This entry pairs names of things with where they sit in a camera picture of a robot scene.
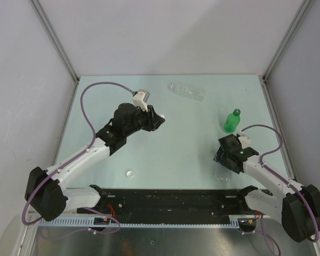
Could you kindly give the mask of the green plastic bottle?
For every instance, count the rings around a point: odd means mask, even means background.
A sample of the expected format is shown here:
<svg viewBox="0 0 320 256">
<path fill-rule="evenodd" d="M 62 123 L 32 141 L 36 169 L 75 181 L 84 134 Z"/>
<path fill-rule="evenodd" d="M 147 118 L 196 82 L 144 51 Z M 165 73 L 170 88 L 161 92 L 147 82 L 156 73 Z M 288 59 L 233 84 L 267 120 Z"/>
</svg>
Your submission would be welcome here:
<svg viewBox="0 0 320 256">
<path fill-rule="evenodd" d="M 227 116 L 227 119 L 223 125 L 223 129 L 227 133 L 235 132 L 237 126 L 241 121 L 241 117 L 234 115 L 234 111 Z"/>
</svg>

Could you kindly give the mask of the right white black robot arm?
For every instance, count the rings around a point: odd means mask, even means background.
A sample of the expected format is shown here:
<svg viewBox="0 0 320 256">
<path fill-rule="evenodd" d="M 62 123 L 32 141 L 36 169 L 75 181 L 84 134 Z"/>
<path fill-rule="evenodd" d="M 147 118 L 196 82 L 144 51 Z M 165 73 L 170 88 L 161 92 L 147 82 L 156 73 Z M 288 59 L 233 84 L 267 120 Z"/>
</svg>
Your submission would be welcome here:
<svg viewBox="0 0 320 256">
<path fill-rule="evenodd" d="M 258 210 L 279 222 L 296 242 L 318 234 L 320 191 L 314 185 L 304 186 L 278 174 L 251 148 L 247 136 L 230 134 L 219 139 L 219 144 L 214 161 L 237 174 L 244 173 L 256 179 L 271 193 L 267 195 L 255 186 L 242 189 L 235 200 L 239 213 Z"/>
</svg>

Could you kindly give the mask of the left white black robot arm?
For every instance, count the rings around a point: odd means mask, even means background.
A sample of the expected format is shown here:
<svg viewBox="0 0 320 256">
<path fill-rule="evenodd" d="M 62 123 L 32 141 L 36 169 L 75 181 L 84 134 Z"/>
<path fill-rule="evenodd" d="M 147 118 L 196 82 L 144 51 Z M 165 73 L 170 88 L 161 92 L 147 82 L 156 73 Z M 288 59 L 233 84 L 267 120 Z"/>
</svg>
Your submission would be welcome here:
<svg viewBox="0 0 320 256">
<path fill-rule="evenodd" d="M 25 200 L 42 219 L 52 221 L 64 211 L 89 207 L 103 212 L 107 200 L 98 186 L 70 189 L 69 185 L 97 162 L 121 149 L 132 134 L 144 130 L 156 131 L 164 122 L 163 115 L 148 105 L 144 111 L 131 103 L 122 103 L 109 122 L 94 134 L 94 140 L 69 159 L 43 170 L 31 170 Z"/>
</svg>

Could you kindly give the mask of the green bottle cap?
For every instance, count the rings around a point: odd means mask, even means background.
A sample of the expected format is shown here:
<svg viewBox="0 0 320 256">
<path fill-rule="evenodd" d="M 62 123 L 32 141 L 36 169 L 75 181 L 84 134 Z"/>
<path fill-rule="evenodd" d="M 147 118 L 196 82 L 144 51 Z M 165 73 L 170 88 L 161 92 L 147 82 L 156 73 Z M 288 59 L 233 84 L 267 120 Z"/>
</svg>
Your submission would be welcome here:
<svg viewBox="0 0 320 256">
<path fill-rule="evenodd" d="M 235 109 L 234 110 L 234 115 L 239 116 L 241 114 L 241 110 L 240 109 Z"/>
</svg>

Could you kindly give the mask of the clear bottle with blue label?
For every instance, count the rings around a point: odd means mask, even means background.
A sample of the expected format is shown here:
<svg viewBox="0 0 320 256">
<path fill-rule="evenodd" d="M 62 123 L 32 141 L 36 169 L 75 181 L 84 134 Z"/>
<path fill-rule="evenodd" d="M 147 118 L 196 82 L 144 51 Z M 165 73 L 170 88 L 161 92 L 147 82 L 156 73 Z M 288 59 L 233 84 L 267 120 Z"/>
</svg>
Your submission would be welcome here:
<svg viewBox="0 0 320 256">
<path fill-rule="evenodd" d="M 221 158 L 224 152 L 219 149 L 215 154 L 213 161 L 215 162 L 213 175 L 218 182 L 227 183 L 230 177 L 229 170 L 221 164 Z"/>
</svg>

